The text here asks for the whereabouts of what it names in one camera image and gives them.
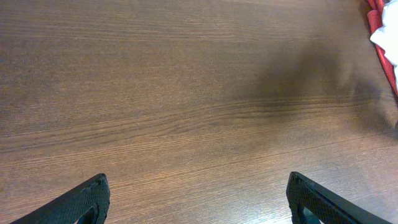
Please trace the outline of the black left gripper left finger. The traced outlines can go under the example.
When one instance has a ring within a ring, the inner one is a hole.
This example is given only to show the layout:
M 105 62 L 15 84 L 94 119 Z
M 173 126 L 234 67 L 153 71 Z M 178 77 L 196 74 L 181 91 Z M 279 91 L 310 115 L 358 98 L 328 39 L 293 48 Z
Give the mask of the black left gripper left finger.
M 110 205 L 105 174 L 97 174 L 11 224 L 104 224 Z

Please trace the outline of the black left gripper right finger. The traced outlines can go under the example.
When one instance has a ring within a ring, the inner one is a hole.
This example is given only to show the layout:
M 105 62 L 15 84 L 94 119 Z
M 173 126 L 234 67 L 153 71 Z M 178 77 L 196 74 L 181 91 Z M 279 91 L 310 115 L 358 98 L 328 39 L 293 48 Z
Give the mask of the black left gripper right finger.
M 389 224 L 299 172 L 291 172 L 286 188 L 293 224 Z

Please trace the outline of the white t-shirt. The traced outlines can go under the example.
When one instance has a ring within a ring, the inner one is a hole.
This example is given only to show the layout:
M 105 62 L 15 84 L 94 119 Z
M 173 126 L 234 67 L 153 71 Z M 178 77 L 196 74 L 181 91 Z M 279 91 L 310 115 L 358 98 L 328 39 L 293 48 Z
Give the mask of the white t-shirt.
M 397 90 L 397 0 L 388 3 L 379 1 L 376 6 L 381 17 L 381 26 L 372 33 L 370 40 L 383 49 L 384 57 L 392 65 L 392 86 Z

